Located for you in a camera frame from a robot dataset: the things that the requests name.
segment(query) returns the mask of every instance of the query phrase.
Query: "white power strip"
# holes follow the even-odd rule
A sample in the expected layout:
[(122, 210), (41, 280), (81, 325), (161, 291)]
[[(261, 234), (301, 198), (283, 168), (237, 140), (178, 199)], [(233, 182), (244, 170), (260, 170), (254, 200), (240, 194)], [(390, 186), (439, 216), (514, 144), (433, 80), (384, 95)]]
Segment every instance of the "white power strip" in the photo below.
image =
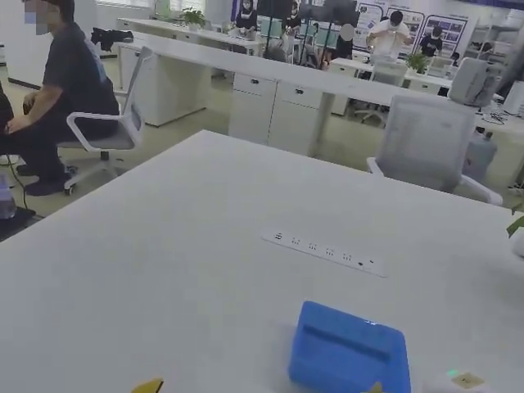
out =
[(325, 246), (318, 242), (305, 240), (300, 236), (291, 235), (290, 233), (279, 230), (271, 230), (263, 233), (262, 238), (267, 242), (304, 252), (336, 264), (342, 264), (348, 268), (357, 269), (379, 277), (387, 277), (384, 264), (381, 261), (357, 256), (339, 247)]

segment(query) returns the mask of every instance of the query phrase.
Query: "black shoe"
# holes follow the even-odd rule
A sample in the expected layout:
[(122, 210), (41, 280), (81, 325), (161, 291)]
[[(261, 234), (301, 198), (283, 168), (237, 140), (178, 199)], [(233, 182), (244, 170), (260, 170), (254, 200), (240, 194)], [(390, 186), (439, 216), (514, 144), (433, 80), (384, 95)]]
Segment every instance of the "black shoe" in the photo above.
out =
[(34, 172), (28, 165), (18, 165), (16, 167), (16, 174), (21, 176), (22, 178), (28, 178), (29, 176), (36, 176), (36, 172)]
[(25, 186), (25, 192), (32, 197), (45, 197), (56, 194), (57, 192), (64, 192), (64, 184), (69, 179), (70, 176), (66, 174), (59, 180), (39, 180), (38, 182)]

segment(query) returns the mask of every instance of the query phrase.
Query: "blue plastic container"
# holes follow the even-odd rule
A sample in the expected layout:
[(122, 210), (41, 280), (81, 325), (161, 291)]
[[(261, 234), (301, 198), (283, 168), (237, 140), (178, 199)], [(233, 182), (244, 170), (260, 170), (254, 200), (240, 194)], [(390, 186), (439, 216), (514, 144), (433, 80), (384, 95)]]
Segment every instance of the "blue plastic container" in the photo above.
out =
[(387, 393), (410, 393), (404, 335), (306, 301), (289, 363), (293, 382), (322, 393), (362, 393), (376, 383)]

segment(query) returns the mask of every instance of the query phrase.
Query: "yellow object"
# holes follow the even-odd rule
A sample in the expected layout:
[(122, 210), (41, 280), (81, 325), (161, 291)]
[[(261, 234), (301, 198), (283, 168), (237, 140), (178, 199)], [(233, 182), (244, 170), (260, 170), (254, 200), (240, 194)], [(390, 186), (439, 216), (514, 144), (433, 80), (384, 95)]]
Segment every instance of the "yellow object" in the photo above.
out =
[(162, 388), (163, 384), (163, 379), (153, 379), (152, 381), (146, 382), (143, 385), (135, 387), (131, 393), (158, 393)]
[(376, 382), (373, 386), (371, 386), (371, 389), (367, 392), (363, 393), (384, 393), (382, 390), (382, 384), (380, 382)]

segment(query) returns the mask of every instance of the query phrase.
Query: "wall poster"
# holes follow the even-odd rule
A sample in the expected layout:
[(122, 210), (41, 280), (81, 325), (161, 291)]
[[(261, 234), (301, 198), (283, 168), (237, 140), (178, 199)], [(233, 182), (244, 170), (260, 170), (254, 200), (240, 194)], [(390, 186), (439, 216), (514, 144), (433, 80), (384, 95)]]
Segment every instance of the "wall poster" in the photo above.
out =
[(360, 18), (355, 29), (353, 45), (367, 52), (368, 46), (366, 45), (366, 38), (368, 37), (369, 30), (380, 22), (380, 19), (384, 16), (384, 10), (380, 6), (367, 4), (366, 2), (361, 2), (357, 6), (357, 10), (360, 12)]
[(420, 12), (390, 7), (387, 10), (387, 15), (390, 16), (394, 11), (401, 11), (404, 14), (403, 22), (408, 26), (409, 35), (413, 39), (413, 43), (411, 45), (402, 45), (402, 48), (400, 49), (400, 56), (406, 57), (407, 55), (413, 53), (413, 50), (416, 48), (415, 44), (418, 44), (418, 36), (422, 31), (422, 24), (424, 23), (424, 14)]
[(417, 41), (417, 45), (418, 43), (420, 43), (420, 41), (426, 34), (431, 34), (435, 26), (440, 26), (442, 28), (442, 41), (444, 41), (444, 43), (442, 44), (442, 56), (450, 57), (459, 45), (459, 41), (462, 37), (467, 23), (468, 20), (465, 19), (450, 18), (448, 16), (430, 15), (426, 19), (426, 24), (424, 25), (423, 33), (420, 35)]

